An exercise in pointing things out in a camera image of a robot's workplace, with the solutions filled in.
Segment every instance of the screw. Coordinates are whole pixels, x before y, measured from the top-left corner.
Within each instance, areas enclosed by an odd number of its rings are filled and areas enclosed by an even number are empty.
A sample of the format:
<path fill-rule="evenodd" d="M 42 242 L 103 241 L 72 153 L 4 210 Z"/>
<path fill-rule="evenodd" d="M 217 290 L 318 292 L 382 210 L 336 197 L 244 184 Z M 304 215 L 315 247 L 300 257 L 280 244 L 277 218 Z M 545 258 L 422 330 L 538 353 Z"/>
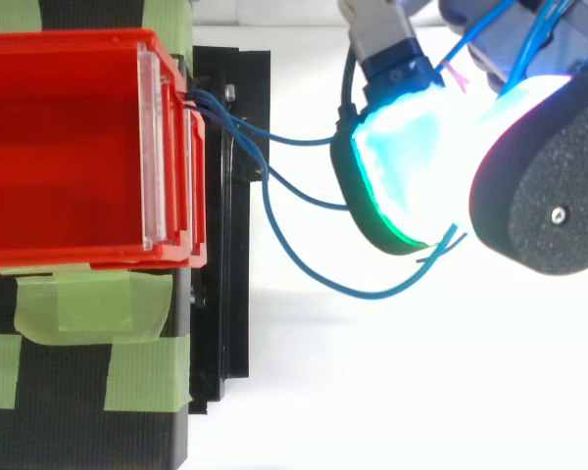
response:
<path fill-rule="evenodd" d="M 224 100 L 226 103 L 233 103 L 235 101 L 235 85 L 229 83 L 224 88 Z"/>
<path fill-rule="evenodd" d="M 551 212 L 551 221 L 554 225 L 562 225 L 568 219 L 568 212 L 566 208 L 558 206 Z"/>
<path fill-rule="evenodd" d="M 403 73 L 400 70 L 394 69 L 390 72 L 390 81 L 392 83 L 398 83 L 402 79 L 403 79 Z"/>

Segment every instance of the blue cable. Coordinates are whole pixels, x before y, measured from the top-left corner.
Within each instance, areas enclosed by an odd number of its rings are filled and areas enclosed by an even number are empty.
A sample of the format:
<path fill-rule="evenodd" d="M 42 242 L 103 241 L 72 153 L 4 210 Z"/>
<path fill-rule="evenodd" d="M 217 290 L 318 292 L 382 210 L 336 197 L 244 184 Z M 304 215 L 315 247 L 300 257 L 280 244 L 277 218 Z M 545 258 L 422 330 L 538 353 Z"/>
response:
<path fill-rule="evenodd" d="M 274 179 L 276 179 L 279 183 L 281 183 L 283 186 L 285 186 L 285 188 L 289 189 L 294 195 L 298 196 L 300 199 L 302 199 L 306 203 L 312 204 L 312 205 L 317 206 L 319 208 L 329 209 L 330 211 L 347 212 L 349 210 L 348 206 L 345 206 L 343 204 L 327 203 L 325 201 L 320 201 L 316 198 L 313 198 L 312 196 L 305 194 L 303 191 L 298 189 L 296 186 L 294 186 L 292 183 L 290 183 L 287 179 L 285 179 L 283 176 L 281 176 L 278 173 L 278 171 L 276 171 L 272 166 L 269 167 L 269 172 L 272 176 L 274 176 Z"/>
<path fill-rule="evenodd" d="M 196 101 L 205 101 L 209 100 L 211 96 L 210 93 L 203 91 L 203 90 L 192 90 L 189 92 L 189 96 L 191 99 L 196 99 Z M 231 116 L 231 119 L 242 127 L 245 127 L 247 130 L 250 130 L 252 133 L 259 135 L 260 137 L 264 137 L 269 140 L 273 140 L 274 142 L 279 142 L 285 145 L 292 145 L 297 147 L 319 147 L 322 145 L 328 145 L 333 140 L 333 137 L 327 137 L 325 139 L 315 139 L 315 140 L 298 140 L 298 139 L 288 139 L 287 137 L 281 137 L 279 135 L 271 134 L 265 130 L 256 127 L 255 125 L 245 121 L 244 119 L 240 119 L 239 117 Z"/>
<path fill-rule="evenodd" d="M 481 20 L 479 20 L 471 29 L 469 29 L 464 37 L 455 45 L 453 49 L 445 56 L 445 58 L 438 64 L 435 70 L 440 73 L 444 69 L 445 62 L 451 62 L 455 56 L 471 42 L 481 31 L 488 27 L 493 21 L 505 13 L 516 0 L 503 0 L 496 7 L 490 10 Z"/>
<path fill-rule="evenodd" d="M 453 244 L 449 245 L 449 247 L 444 251 L 444 253 L 442 255 L 446 255 L 448 253 L 451 253 L 455 248 L 458 247 L 458 245 L 464 241 L 464 239 L 468 236 L 467 233 L 463 234 L 460 238 L 458 238 L 455 242 L 453 242 Z M 421 259 L 417 259 L 416 262 L 417 263 L 423 263 L 427 261 L 427 258 L 421 258 Z"/>
<path fill-rule="evenodd" d="M 522 80 L 522 76 L 527 70 L 527 66 L 547 39 L 547 35 L 549 34 L 549 30 L 545 29 L 545 26 L 548 25 L 547 21 L 549 18 L 555 18 L 556 21 L 559 18 L 557 12 L 554 11 L 554 6 L 559 7 L 561 5 L 558 1 L 559 0 L 545 0 L 545 3 L 542 5 L 542 8 L 536 16 L 536 20 L 533 22 L 533 26 L 529 30 L 527 37 L 525 37 L 520 52 L 518 53 L 516 61 L 510 71 L 510 75 L 508 76 L 508 81 L 504 85 L 499 96 L 508 93 Z"/>
<path fill-rule="evenodd" d="M 209 118 L 211 121 L 213 121 L 214 123 L 216 123 L 217 125 L 219 125 L 223 129 L 227 129 L 227 126 L 224 123 L 224 121 L 222 119 L 220 119 L 215 113 L 213 113 L 209 110 L 204 110 L 202 108 L 198 108 L 196 106 L 192 106 L 192 105 L 185 105 L 185 108 L 192 110 L 192 111 L 196 111 L 196 112 L 206 116 L 207 118 Z M 278 171 L 276 171 L 270 165 L 269 165 L 269 172 L 287 190 L 289 190 L 292 194 L 299 197 L 300 199 L 302 199 L 306 203 L 317 206 L 319 208 L 328 209 L 330 211 L 347 212 L 349 209 L 348 206 L 345 206 L 343 204 L 328 203 L 326 201 L 321 201 L 320 199 L 316 199 L 316 198 L 304 193 L 303 191 L 298 189 L 296 186 L 294 186 L 292 183 L 290 183 L 287 179 L 285 179 L 285 177 L 283 177 Z"/>
<path fill-rule="evenodd" d="M 389 297 L 400 294 L 401 292 L 404 292 L 407 289 L 409 289 L 410 287 L 414 286 L 414 284 L 418 280 L 420 280 L 429 271 L 429 269 L 431 269 L 433 264 L 435 264 L 435 262 L 438 261 L 438 259 L 442 256 L 444 251 L 447 249 L 447 247 L 451 243 L 451 240 L 455 236 L 455 234 L 458 230 L 458 227 L 456 225 L 452 225 L 451 228 L 449 228 L 449 231 L 445 234 L 442 242 L 434 250 L 433 254 L 424 262 L 424 264 L 420 267 L 420 269 L 412 277 L 410 277 L 407 281 L 399 284 L 398 286 L 395 286 L 391 289 L 387 289 L 385 291 L 364 292 L 364 291 L 351 289 L 349 287 L 338 284 L 338 283 L 331 281 L 330 279 L 318 274 L 316 271 L 314 271 L 309 266 L 307 266 L 305 264 L 305 262 L 302 259 L 300 259 L 300 257 L 296 254 L 296 252 L 292 249 L 292 247 L 287 242 L 287 239 L 283 235 L 283 232 L 281 231 L 281 229 L 278 225 L 278 222 L 276 221 L 276 218 L 274 216 L 274 212 L 272 210 L 272 205 L 270 203 L 270 191 L 269 191 L 270 169 L 269 169 L 268 164 L 266 163 L 266 160 L 264 160 L 264 157 L 262 155 L 261 150 L 259 149 L 259 147 L 257 147 L 255 142 L 253 142 L 250 138 L 248 138 L 248 136 L 246 136 L 245 134 L 243 134 L 242 132 L 240 132 L 237 129 L 237 127 L 233 123 L 233 120 L 231 119 L 230 115 L 228 114 L 226 109 L 220 104 L 220 102 L 218 102 L 218 100 L 216 100 L 214 98 L 214 99 L 210 99 L 209 101 L 210 101 L 209 106 L 213 110 L 218 111 L 219 118 L 221 118 L 223 120 L 223 123 L 225 124 L 225 129 L 228 130 L 233 135 L 233 137 L 237 140 L 238 144 L 253 158 L 253 160 L 255 160 L 257 162 L 257 164 L 262 169 L 262 194 L 264 197 L 264 209 L 266 210 L 266 216 L 268 217 L 270 227 L 272 228 L 272 231 L 274 232 L 276 239 L 280 243 L 280 245 L 283 248 L 283 250 L 285 251 L 285 253 L 290 257 L 290 259 L 292 259 L 292 261 L 299 267 L 299 269 L 301 269 L 308 276 L 310 276 L 312 279 L 316 280 L 320 284 L 322 284 L 330 289 L 333 289 L 337 292 L 340 292 L 342 294 L 345 294 L 345 295 L 348 295 L 351 297 L 355 297 L 357 299 L 363 299 L 363 300 L 387 299 Z"/>

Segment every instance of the white surface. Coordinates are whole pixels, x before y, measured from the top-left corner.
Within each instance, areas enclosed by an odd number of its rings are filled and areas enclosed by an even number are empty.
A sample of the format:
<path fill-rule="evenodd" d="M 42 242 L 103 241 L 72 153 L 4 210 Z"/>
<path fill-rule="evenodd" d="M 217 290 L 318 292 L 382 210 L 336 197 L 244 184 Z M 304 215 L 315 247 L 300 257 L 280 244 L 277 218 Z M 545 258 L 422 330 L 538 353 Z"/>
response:
<path fill-rule="evenodd" d="M 434 61 L 457 39 L 419 34 Z M 332 132 L 345 31 L 198 27 L 196 42 L 270 47 L 272 131 Z M 466 55 L 456 66 L 490 96 Z M 271 158 L 339 201 L 327 149 L 273 145 Z M 348 215 L 271 192 L 284 232 L 320 272 L 378 289 L 415 270 L 414 258 L 373 249 Z M 354 301 L 297 270 L 260 198 L 255 187 L 251 378 L 190 418 L 184 469 L 588 469 L 588 272 L 541 277 L 471 240 L 404 295 Z"/>
<path fill-rule="evenodd" d="M 200 0 L 194 3 L 196 24 L 244 26 L 346 26 L 337 0 Z M 437 1 L 415 17 L 415 24 L 440 23 Z"/>

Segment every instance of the illuminated gel pad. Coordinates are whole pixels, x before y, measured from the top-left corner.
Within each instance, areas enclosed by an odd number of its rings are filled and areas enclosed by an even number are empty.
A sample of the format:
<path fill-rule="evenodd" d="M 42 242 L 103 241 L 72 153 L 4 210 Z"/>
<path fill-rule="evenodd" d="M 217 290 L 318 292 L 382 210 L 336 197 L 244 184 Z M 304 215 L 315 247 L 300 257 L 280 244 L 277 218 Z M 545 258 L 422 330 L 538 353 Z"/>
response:
<path fill-rule="evenodd" d="M 534 76 L 492 105 L 431 85 L 370 114 L 352 143 L 386 225 L 417 247 L 437 244 L 452 223 L 469 231 L 468 198 L 481 161 L 517 120 L 569 81 Z"/>

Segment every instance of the red plastic bin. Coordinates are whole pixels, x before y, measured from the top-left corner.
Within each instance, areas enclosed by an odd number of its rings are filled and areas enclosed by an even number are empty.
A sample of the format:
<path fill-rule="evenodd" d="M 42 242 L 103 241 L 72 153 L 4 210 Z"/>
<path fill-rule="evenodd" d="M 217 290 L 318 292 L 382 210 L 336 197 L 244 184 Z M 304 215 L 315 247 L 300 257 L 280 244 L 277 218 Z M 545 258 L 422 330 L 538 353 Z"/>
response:
<path fill-rule="evenodd" d="M 152 31 L 0 34 L 0 267 L 200 267 L 205 128 Z"/>

